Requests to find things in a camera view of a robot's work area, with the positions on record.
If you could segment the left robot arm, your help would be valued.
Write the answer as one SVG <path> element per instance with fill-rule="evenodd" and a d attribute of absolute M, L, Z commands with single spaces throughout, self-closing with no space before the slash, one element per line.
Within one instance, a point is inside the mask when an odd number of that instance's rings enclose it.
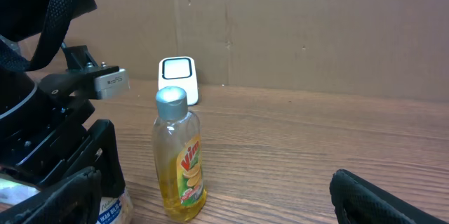
<path fill-rule="evenodd" d="M 1 0 L 1 173 L 39 189 L 92 166 L 101 192 L 125 188 L 114 125 L 85 121 L 92 102 L 129 87 L 124 69 L 66 46 L 70 22 L 95 0 Z"/>

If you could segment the yellow dish soap bottle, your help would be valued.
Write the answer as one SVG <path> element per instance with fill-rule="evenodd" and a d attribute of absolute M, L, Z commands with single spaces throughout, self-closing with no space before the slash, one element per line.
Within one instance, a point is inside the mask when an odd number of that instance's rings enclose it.
<path fill-rule="evenodd" d="M 156 106 L 152 149 L 163 206 L 170 218 L 187 222 L 206 203 L 200 121 L 180 87 L 159 90 Z"/>

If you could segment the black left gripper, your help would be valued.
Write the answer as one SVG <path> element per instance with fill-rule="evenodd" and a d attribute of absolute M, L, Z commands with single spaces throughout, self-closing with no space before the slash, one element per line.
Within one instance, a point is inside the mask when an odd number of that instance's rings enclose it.
<path fill-rule="evenodd" d="M 67 71 L 40 82 L 1 70 L 1 177 L 42 190 L 92 166 L 102 175 L 102 196 L 118 197 L 126 184 L 114 125 L 83 124 L 95 110 L 95 79 L 119 68 L 98 65 L 86 46 L 62 51 Z"/>

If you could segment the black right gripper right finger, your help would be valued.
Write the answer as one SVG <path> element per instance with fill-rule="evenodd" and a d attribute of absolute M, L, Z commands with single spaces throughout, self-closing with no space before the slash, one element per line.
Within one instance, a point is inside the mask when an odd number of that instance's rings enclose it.
<path fill-rule="evenodd" d="M 447 224 L 344 169 L 333 174 L 330 195 L 339 224 Z"/>

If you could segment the clear dried fish packet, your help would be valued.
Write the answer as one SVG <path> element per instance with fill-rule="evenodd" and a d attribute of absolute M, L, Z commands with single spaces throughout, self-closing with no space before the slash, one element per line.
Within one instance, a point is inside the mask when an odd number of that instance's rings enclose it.
<path fill-rule="evenodd" d="M 1 211 L 19 204 L 39 191 L 27 185 L 10 180 L 1 179 Z M 103 197 L 97 224 L 130 224 L 133 219 L 134 208 L 130 195 L 125 188 L 118 198 Z"/>

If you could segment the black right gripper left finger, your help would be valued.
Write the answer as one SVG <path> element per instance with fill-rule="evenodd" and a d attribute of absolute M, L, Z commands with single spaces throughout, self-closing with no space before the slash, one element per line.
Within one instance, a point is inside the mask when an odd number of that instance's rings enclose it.
<path fill-rule="evenodd" d="M 99 170 L 86 167 L 1 212 L 4 224 L 96 223 L 101 201 Z"/>

